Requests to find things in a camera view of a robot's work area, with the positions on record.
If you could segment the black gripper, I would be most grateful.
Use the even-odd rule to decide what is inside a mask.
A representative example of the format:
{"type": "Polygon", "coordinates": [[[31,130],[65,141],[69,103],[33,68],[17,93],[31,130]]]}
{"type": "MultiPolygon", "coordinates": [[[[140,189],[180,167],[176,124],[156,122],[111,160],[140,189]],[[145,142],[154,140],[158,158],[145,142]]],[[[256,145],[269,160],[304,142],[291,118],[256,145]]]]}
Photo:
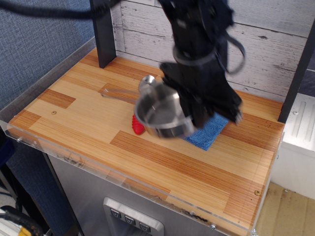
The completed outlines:
{"type": "Polygon", "coordinates": [[[203,128],[215,113],[234,123],[242,118],[242,99],[228,84],[222,68],[227,64],[227,55],[223,55],[198,66],[178,62],[160,65],[163,82],[178,92],[184,115],[192,118],[196,128],[203,128]]]}

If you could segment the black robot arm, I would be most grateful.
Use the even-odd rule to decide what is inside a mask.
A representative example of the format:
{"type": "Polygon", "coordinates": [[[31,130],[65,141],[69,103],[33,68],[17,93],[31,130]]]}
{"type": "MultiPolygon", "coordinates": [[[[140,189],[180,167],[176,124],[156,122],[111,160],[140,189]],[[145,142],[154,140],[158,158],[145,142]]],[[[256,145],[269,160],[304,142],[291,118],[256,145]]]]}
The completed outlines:
{"type": "Polygon", "coordinates": [[[244,47],[230,37],[233,10],[225,0],[161,0],[160,5],[173,32],[174,63],[160,65],[163,81],[175,89],[186,116],[197,128],[218,113],[234,123],[242,118],[242,99],[226,80],[228,43],[242,54],[244,47]]]}

